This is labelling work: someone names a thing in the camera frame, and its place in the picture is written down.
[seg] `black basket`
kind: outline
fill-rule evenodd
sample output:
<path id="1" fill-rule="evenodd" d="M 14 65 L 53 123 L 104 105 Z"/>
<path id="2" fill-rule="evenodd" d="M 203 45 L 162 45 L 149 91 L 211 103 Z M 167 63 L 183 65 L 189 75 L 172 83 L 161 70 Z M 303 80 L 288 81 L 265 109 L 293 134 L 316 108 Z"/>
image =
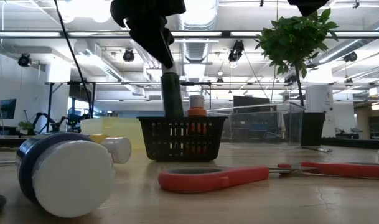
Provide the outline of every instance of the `black basket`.
<path id="1" fill-rule="evenodd" d="M 226 117 L 140 117 L 147 157 L 156 161 L 212 161 Z"/>

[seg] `scissors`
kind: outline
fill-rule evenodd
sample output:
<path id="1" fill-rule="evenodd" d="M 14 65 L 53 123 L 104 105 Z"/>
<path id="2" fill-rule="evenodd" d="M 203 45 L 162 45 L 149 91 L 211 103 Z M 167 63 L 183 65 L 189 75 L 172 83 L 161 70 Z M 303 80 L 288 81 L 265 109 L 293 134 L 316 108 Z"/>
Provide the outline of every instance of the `scissors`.
<path id="1" fill-rule="evenodd" d="M 379 179 L 379 164 L 302 162 L 293 165 L 278 164 L 278 168 L 249 166 L 171 169 L 159 174 L 159 185 L 171 192 L 209 192 L 266 180 L 270 173 L 288 175 L 295 171 L 310 175 Z"/>

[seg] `white cylinder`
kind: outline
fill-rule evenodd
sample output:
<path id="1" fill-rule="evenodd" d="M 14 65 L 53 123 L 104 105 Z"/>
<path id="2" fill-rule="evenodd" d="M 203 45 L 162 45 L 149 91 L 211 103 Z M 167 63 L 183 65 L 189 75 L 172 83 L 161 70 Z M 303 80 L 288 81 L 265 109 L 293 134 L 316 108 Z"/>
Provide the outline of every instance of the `white cylinder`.
<path id="1" fill-rule="evenodd" d="M 114 163 L 125 164 L 131 157 L 131 142 L 128 138 L 106 138 L 101 145 L 111 154 Z"/>
<path id="2" fill-rule="evenodd" d="M 192 95 L 189 98 L 190 108 L 204 108 L 204 96 Z"/>
<path id="3" fill-rule="evenodd" d="M 40 205 L 58 217 L 79 217 L 112 193 L 115 171 L 108 151 L 90 141 L 65 141 L 37 159 L 33 188 Z"/>

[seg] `plant stem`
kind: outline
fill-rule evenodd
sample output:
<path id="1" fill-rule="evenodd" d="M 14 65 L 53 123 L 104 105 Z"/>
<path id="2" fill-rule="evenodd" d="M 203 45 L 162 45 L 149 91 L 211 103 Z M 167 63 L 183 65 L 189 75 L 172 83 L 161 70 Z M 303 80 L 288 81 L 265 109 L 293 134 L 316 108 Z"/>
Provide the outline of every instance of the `plant stem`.
<path id="1" fill-rule="evenodd" d="M 300 105 L 304 106 L 304 98 L 302 97 L 302 91 L 301 91 L 300 73 L 299 73 L 299 68 L 297 67 L 297 64 L 294 65 L 294 68 L 296 68 L 297 85 L 299 87 L 299 94 L 300 94 Z"/>

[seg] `table surface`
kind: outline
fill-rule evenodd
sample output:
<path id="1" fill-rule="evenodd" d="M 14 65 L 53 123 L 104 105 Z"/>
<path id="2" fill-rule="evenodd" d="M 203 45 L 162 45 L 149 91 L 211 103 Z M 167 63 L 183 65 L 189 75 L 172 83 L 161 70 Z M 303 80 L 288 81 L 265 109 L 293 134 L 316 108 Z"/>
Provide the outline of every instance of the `table surface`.
<path id="1" fill-rule="evenodd" d="M 0 223 L 379 223 L 379 180 L 295 175 L 202 194 L 163 191 L 161 170 L 174 167 L 251 166 L 287 162 L 379 162 L 375 150 L 329 147 L 330 154 L 274 145 L 222 144 L 210 163 L 161 163 L 133 152 L 115 165 L 115 191 L 98 210 L 79 218 L 57 218 L 21 193 L 16 167 L 0 167 L 0 194 L 7 205 Z M 11 160 L 13 152 L 0 152 Z"/>

